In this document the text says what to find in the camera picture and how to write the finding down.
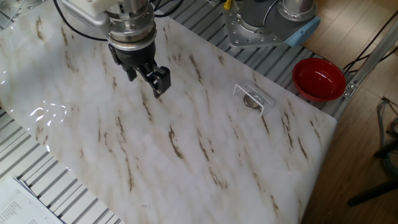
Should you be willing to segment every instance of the table leg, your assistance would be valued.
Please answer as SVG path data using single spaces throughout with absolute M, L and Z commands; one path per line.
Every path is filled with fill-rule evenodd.
M 355 197 L 350 198 L 347 201 L 347 204 L 350 207 L 353 207 L 395 189 L 398 189 L 398 180 L 389 180 L 386 183 L 373 187 L 372 189 L 369 189 Z
M 391 143 L 384 146 L 382 149 L 378 150 L 373 156 L 375 158 L 380 158 L 385 156 L 387 153 L 393 151 L 398 147 L 398 139 L 394 139 Z

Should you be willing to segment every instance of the white paper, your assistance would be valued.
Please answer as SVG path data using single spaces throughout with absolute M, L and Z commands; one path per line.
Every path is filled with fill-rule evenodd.
M 21 183 L 7 177 L 0 184 L 0 224 L 62 224 Z

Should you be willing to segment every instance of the transparent plastic box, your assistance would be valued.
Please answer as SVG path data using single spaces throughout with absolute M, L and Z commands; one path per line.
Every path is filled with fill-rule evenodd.
M 265 115 L 274 105 L 274 100 L 250 81 L 235 84 L 233 95 L 243 98 L 248 108 L 259 109 L 259 117 Z

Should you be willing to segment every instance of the white marble tabletop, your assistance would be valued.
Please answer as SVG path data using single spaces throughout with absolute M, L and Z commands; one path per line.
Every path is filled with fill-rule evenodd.
M 299 223 L 336 120 L 156 23 L 155 59 L 172 73 L 160 99 L 43 3 L 0 34 L 1 103 L 126 223 Z M 275 99 L 263 118 L 232 95 L 245 80 Z

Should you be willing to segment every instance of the red plastic bowl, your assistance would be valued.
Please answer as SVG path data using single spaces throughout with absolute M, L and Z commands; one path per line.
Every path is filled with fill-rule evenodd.
M 293 69 L 293 82 L 298 92 L 313 101 L 335 100 L 346 88 L 346 79 L 340 69 L 320 58 L 297 63 Z

